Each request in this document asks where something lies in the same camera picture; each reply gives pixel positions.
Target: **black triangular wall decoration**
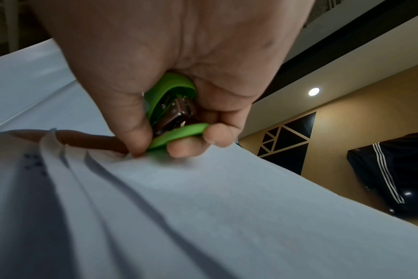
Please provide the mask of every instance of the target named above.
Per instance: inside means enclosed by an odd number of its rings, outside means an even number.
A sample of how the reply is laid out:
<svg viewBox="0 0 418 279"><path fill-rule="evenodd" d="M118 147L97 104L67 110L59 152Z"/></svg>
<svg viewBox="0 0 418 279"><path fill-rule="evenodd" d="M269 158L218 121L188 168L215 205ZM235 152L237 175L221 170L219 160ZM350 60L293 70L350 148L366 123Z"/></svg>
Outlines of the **black triangular wall decoration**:
<svg viewBox="0 0 418 279"><path fill-rule="evenodd" d="M273 128L272 130L267 131L267 132L276 137L277 133L278 133L278 129L279 129L279 127L276 127L276 128Z"/></svg>
<svg viewBox="0 0 418 279"><path fill-rule="evenodd" d="M309 144L306 143L265 156L263 159L301 175L308 146Z"/></svg>
<svg viewBox="0 0 418 279"><path fill-rule="evenodd" d="M271 139L273 139L273 138L272 138L272 136L266 133L266 134L264 135L263 142L267 142L267 141L269 141L269 140L271 140Z"/></svg>
<svg viewBox="0 0 418 279"><path fill-rule="evenodd" d="M301 142L305 142L305 141L307 140L305 140L304 138L282 127L281 130L279 131L279 135L278 135L277 142L275 144L274 151L287 148L289 146L292 146Z"/></svg>
<svg viewBox="0 0 418 279"><path fill-rule="evenodd" d="M311 137L311 131L313 130L313 124L315 123L316 112L293 120L284 126L289 127L290 129L297 131L301 135L306 137Z"/></svg>
<svg viewBox="0 0 418 279"><path fill-rule="evenodd" d="M268 152L264 148L260 147L260 150L258 151L258 155L257 156L265 155L267 153Z"/></svg>
<svg viewBox="0 0 418 279"><path fill-rule="evenodd" d="M268 150L272 151L273 142L264 143L263 146Z"/></svg>

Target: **geometric wall art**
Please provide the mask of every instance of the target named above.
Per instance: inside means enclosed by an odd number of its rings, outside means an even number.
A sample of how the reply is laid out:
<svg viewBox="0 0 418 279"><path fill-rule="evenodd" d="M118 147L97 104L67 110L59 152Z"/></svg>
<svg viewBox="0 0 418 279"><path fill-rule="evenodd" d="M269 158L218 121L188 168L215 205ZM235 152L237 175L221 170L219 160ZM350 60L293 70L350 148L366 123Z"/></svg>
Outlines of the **geometric wall art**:
<svg viewBox="0 0 418 279"><path fill-rule="evenodd" d="M301 175L316 112L268 130L258 156Z"/></svg>

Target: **ceiling light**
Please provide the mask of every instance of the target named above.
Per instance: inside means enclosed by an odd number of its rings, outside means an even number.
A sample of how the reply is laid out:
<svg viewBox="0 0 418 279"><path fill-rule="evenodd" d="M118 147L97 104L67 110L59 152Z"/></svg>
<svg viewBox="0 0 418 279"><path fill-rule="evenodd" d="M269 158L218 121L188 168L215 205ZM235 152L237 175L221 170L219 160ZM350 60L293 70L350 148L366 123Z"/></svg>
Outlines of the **ceiling light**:
<svg viewBox="0 0 418 279"><path fill-rule="evenodd" d="M319 88L313 88L312 90L310 90L309 95L310 96L315 96L319 93L319 91L321 91L321 89Z"/></svg>

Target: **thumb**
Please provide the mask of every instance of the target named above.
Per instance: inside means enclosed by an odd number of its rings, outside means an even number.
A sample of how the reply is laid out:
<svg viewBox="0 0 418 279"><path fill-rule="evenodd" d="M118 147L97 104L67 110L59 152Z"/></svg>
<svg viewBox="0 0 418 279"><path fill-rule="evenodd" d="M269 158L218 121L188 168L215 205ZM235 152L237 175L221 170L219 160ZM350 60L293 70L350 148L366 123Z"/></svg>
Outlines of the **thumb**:
<svg viewBox="0 0 418 279"><path fill-rule="evenodd" d="M153 131L145 114L141 93L91 92L114 135L135 157L145 153L153 139Z"/></svg>

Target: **dark ceiling beam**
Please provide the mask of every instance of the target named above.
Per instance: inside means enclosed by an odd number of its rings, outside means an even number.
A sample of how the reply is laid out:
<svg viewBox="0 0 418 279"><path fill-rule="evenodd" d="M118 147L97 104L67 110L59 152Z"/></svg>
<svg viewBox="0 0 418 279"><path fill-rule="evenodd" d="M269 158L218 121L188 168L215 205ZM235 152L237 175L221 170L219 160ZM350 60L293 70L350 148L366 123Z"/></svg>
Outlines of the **dark ceiling beam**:
<svg viewBox="0 0 418 279"><path fill-rule="evenodd" d="M418 16L418 0L385 0L285 62L261 100Z"/></svg>

